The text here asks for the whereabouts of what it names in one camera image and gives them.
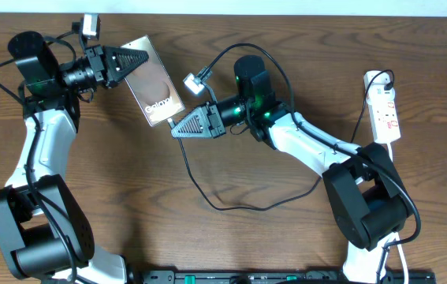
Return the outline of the Galaxy S25 Ultra smartphone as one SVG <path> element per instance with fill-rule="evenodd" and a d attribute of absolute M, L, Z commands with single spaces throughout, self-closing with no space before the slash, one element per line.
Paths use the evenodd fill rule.
<path fill-rule="evenodd" d="M 155 127 L 183 111 L 184 104 L 149 36 L 145 35 L 122 47 L 147 52 L 148 60 L 125 80 L 149 126 Z"/>

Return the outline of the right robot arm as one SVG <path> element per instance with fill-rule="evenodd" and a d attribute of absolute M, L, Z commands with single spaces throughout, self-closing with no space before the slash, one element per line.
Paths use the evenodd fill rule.
<path fill-rule="evenodd" d="M 404 243 L 398 232 L 409 216 L 420 220 L 387 150 L 339 140 L 307 122 L 276 98 L 261 57 L 243 56 L 233 68 L 237 94 L 211 99 L 170 122 L 172 137 L 218 138 L 243 123 L 258 142 L 301 161 L 323 181 L 334 220 L 349 242 L 345 278 L 382 282 L 390 248 Z"/>

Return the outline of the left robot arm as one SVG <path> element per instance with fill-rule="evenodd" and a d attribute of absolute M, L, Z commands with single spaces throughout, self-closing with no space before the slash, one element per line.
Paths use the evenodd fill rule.
<path fill-rule="evenodd" d="M 27 134 L 20 159 L 0 189 L 0 251 L 17 279 L 43 283 L 139 283 L 125 258 L 95 244 L 91 225 L 65 182 L 79 130 L 80 104 L 97 88 L 118 86 L 149 59 L 144 50 L 84 46 L 82 57 L 59 63 L 56 38 L 28 31 L 8 44 L 23 80 L 14 99 Z"/>

